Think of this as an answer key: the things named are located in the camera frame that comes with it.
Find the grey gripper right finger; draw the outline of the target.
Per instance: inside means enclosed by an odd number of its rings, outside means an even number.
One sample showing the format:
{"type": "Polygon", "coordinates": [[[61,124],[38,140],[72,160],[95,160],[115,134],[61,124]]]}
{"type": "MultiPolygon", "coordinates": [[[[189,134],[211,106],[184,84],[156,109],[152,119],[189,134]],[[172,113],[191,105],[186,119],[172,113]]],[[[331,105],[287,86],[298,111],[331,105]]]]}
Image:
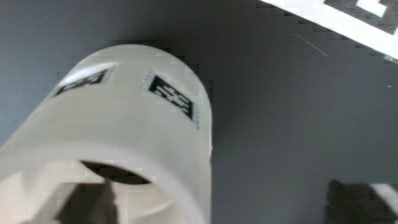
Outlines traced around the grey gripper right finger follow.
{"type": "Polygon", "coordinates": [[[398,213],[367,184],[330,181],[323,224],[398,224],[398,213]]]}

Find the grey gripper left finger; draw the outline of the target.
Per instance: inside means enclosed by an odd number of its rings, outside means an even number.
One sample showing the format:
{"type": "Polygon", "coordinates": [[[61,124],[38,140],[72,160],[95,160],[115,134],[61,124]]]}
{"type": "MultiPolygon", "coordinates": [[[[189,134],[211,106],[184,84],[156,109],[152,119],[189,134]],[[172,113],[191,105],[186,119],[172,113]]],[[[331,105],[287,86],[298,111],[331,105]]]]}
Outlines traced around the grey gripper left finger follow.
{"type": "Polygon", "coordinates": [[[60,224],[116,224],[115,195],[106,183],[76,186],[54,220],[60,224]]]}

